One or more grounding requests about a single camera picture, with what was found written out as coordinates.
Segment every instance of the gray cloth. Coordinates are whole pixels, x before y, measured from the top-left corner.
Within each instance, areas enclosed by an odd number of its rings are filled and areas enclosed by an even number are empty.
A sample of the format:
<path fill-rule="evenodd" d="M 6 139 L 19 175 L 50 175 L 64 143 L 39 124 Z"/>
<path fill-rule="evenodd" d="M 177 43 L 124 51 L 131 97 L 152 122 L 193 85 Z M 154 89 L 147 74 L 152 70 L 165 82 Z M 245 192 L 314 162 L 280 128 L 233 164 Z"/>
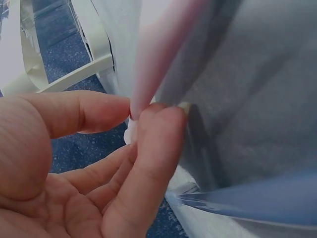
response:
<path fill-rule="evenodd" d="M 182 165 L 203 188 L 317 164 L 316 11 L 312 0 L 210 2 L 158 94 L 194 104 Z"/>

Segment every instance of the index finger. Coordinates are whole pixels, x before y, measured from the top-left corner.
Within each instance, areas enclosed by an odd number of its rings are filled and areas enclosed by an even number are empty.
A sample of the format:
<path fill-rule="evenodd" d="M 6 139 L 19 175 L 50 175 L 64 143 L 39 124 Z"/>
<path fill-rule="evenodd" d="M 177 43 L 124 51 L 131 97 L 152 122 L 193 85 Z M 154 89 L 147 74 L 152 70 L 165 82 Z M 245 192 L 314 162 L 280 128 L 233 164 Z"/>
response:
<path fill-rule="evenodd" d="M 156 114 L 131 172 L 105 213 L 104 221 L 111 219 L 111 227 L 104 223 L 105 234 L 145 236 L 177 167 L 186 122 L 181 108 L 167 108 Z"/>
<path fill-rule="evenodd" d="M 92 91 L 40 93 L 21 96 L 39 112 L 50 137 L 109 130 L 128 118 L 128 98 Z"/>

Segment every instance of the fingernail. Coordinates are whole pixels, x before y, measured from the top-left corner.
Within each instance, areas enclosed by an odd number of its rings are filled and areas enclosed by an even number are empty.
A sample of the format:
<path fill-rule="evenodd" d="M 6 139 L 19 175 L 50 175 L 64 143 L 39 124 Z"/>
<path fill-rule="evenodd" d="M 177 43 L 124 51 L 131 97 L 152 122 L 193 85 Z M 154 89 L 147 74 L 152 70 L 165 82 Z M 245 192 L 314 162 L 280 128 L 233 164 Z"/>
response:
<path fill-rule="evenodd" d="M 190 103 L 183 102 L 183 103 L 180 103 L 178 105 L 178 107 L 182 108 L 184 110 L 186 116 L 188 116 L 189 111 L 190 111 L 190 107 L 191 107 Z"/>
<path fill-rule="evenodd" d="M 82 135 L 88 135 L 91 134 L 90 132 L 85 132 L 85 131 L 78 131 L 78 134 L 82 134 Z"/>

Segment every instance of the skin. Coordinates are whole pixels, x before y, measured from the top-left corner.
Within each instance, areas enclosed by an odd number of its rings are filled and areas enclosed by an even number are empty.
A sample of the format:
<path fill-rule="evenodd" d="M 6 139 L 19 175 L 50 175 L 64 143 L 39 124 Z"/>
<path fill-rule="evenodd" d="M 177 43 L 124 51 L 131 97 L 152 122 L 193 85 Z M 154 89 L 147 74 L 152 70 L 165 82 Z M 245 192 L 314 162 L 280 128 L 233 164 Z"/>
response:
<path fill-rule="evenodd" d="M 152 104 L 133 143 L 84 169 L 50 174 L 51 139 L 109 130 L 126 98 L 76 91 L 0 99 L 0 237 L 145 237 L 175 172 L 186 115 Z"/>

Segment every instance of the blue carpet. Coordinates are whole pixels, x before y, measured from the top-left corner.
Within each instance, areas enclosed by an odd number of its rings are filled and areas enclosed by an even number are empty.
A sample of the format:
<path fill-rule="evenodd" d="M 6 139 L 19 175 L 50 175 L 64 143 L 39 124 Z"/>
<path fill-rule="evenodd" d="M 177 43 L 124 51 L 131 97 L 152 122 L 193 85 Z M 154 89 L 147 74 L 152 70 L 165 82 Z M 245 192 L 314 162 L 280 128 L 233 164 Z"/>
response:
<path fill-rule="evenodd" d="M 49 81 L 88 63 L 89 57 L 78 32 L 73 31 L 69 9 L 60 6 L 50 15 L 39 15 L 36 28 L 40 42 L 42 57 Z M 72 86 L 68 90 L 86 89 L 104 92 L 95 76 Z M 52 141 L 53 165 L 52 172 L 61 173 L 68 170 L 83 168 L 104 158 L 124 145 L 123 132 L 126 125 L 122 124 L 111 131 L 94 135 L 75 134 Z M 157 218 L 148 231 L 147 237 L 152 238 L 184 238 L 187 237 L 173 211 L 164 200 Z"/>

